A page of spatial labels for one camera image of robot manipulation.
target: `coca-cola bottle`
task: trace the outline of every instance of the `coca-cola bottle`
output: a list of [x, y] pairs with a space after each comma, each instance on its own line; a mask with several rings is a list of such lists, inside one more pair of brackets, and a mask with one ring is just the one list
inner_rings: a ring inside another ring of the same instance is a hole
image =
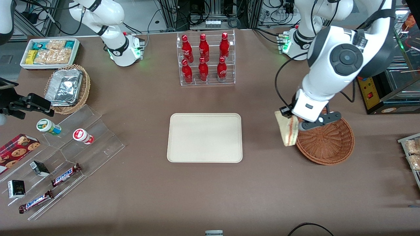
[[198, 65], [198, 70], [200, 71], [201, 81], [206, 82], [209, 75], [209, 67], [206, 64], [206, 60], [204, 57], [200, 57], [200, 64]]
[[217, 80], [221, 83], [226, 81], [226, 70], [225, 57], [220, 57], [219, 64], [217, 65]]
[[188, 37], [186, 35], [182, 35], [182, 54], [184, 55], [184, 59], [187, 59], [189, 63], [194, 62], [194, 56], [192, 55], [192, 47], [191, 44], [188, 42]]
[[220, 56], [228, 58], [229, 57], [229, 41], [228, 33], [222, 33], [222, 41], [220, 42]]
[[192, 83], [192, 70], [186, 59], [182, 59], [182, 76], [184, 77], [185, 83]]
[[200, 57], [204, 57], [206, 62], [210, 61], [209, 43], [206, 40], [205, 34], [200, 34], [200, 45], [198, 48], [200, 49]]

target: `round wicker basket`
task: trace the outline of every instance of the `round wicker basket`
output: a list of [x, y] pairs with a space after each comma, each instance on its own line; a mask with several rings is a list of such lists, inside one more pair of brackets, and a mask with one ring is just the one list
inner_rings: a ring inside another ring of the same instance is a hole
[[346, 120], [299, 132], [296, 145], [309, 160], [322, 165], [336, 165], [353, 152], [354, 134]]
[[[51, 106], [51, 109], [53, 109], [56, 113], [63, 114], [63, 115], [72, 114], [72, 113], [78, 111], [81, 107], [83, 107], [83, 105], [86, 104], [87, 97], [89, 96], [90, 78], [89, 78], [89, 75], [87, 74], [86, 70], [79, 65], [66, 66], [66, 67], [61, 68], [60, 70], [71, 70], [71, 69], [78, 69], [78, 70], [81, 70], [83, 72], [82, 85], [81, 85], [81, 89], [80, 89], [80, 92], [79, 92], [79, 101], [76, 103], [76, 105], [74, 105], [72, 107], [53, 107], [53, 106]], [[53, 77], [53, 75], [50, 76], [50, 79], [47, 82], [47, 86], [44, 89], [44, 96], [46, 95], [48, 87], [50, 86], [50, 82], [51, 82], [52, 77]]]

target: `clear plastic shelf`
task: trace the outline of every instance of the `clear plastic shelf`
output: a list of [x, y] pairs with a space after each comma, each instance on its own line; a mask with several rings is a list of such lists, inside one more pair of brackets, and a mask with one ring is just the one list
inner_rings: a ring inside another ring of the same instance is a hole
[[[45, 145], [46, 147], [2, 180], [1, 190], [2, 193], [6, 194], [8, 194], [7, 181], [11, 179], [25, 181], [25, 197], [11, 199], [9, 203], [9, 206], [16, 208], [17, 214], [19, 214], [18, 209], [20, 205], [41, 196], [49, 189], [52, 190], [55, 196], [54, 199], [46, 201], [43, 205], [35, 206], [22, 214], [22, 217], [29, 217], [28, 220], [35, 220], [40, 217], [69, 191], [91, 176], [125, 147], [118, 137], [100, 120], [100, 115], [87, 105], [68, 116], [59, 125], [62, 127], [60, 135], [44, 134], [45, 142], [48, 143]], [[90, 145], [86, 145], [74, 140], [72, 135], [77, 128], [85, 129], [95, 137], [95, 141]], [[35, 175], [29, 166], [33, 160], [44, 163], [51, 174], [47, 177]], [[53, 188], [51, 181], [76, 163], [79, 163], [82, 169], [62, 184]]]
[[[222, 33], [228, 33], [228, 41], [229, 41], [229, 57], [226, 59], [226, 81], [219, 82], [217, 80], [217, 65], [219, 64], [220, 58], [220, 51], [219, 45], [222, 40]], [[206, 39], [210, 47], [210, 60], [207, 62], [209, 67], [209, 75], [208, 80], [206, 82], [202, 82], [200, 80], [200, 73], [198, 71], [199, 58], [200, 58], [200, 51], [198, 46], [200, 45], [200, 33], [202, 32], [184, 32], [177, 34], [177, 41], [176, 41], [176, 49], [178, 52], [178, 67], [179, 67], [179, 78], [181, 82], [181, 86], [189, 86], [189, 85], [223, 85], [223, 84], [235, 84], [236, 82], [236, 58], [235, 58], [235, 31], [234, 30], [217, 30], [217, 31], [206, 31]], [[194, 56], [194, 62], [190, 63], [189, 66], [192, 69], [192, 84], [185, 83], [183, 76], [182, 76], [182, 59], [184, 55], [182, 54], [182, 35], [188, 36], [188, 41], [192, 47], [192, 54]]]

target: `snack package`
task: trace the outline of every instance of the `snack package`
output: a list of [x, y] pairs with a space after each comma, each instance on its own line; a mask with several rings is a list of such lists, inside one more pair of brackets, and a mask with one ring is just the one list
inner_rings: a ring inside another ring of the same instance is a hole
[[420, 154], [418, 149], [418, 144], [416, 140], [410, 139], [404, 142], [405, 147], [407, 148], [408, 153], [410, 154]]
[[32, 65], [37, 54], [38, 50], [29, 50], [28, 55], [26, 56], [25, 64]]
[[33, 50], [47, 49], [48, 42], [36, 42], [32, 47]]
[[36, 138], [20, 134], [0, 147], [0, 174], [11, 168], [41, 144]]
[[38, 50], [38, 54], [34, 59], [34, 64], [46, 64], [48, 53], [49, 53], [49, 50], [45, 50], [45, 49]]
[[420, 156], [418, 155], [411, 155], [408, 157], [408, 163], [413, 170], [420, 170]]
[[47, 49], [63, 49], [66, 44], [65, 40], [50, 40], [46, 45]]
[[71, 49], [70, 48], [63, 48], [59, 51], [57, 56], [57, 64], [67, 64], [70, 60], [71, 56]]
[[64, 47], [73, 49], [74, 41], [67, 41]]

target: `brown table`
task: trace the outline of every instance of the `brown table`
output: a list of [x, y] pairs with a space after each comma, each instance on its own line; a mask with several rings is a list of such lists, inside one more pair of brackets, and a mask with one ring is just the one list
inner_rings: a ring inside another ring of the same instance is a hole
[[[273, 81], [286, 57], [253, 31], [236, 30], [233, 87], [181, 87], [175, 33], [151, 35], [144, 60], [127, 68], [109, 59], [99, 37], [79, 40], [77, 63], [92, 80], [87, 103], [127, 146], [38, 220], [27, 221], [1, 195], [0, 235], [200, 236], [222, 229], [227, 236], [278, 236], [302, 222], [335, 235], [419, 235], [420, 209], [407, 206], [420, 204], [420, 191], [396, 141], [420, 132], [418, 115], [369, 116], [359, 91], [353, 104], [337, 95], [331, 109], [347, 119], [356, 146], [346, 162], [321, 166], [283, 146], [274, 117], [283, 104]], [[282, 71], [280, 90], [288, 100], [307, 72], [305, 61]], [[16, 90], [43, 94], [50, 74], [22, 70]], [[173, 113], [238, 113], [243, 160], [169, 162]], [[43, 117], [9, 118], [0, 126], [0, 143], [19, 133], [41, 136], [35, 123]], [[311, 226], [295, 235], [304, 233], [325, 235]]]

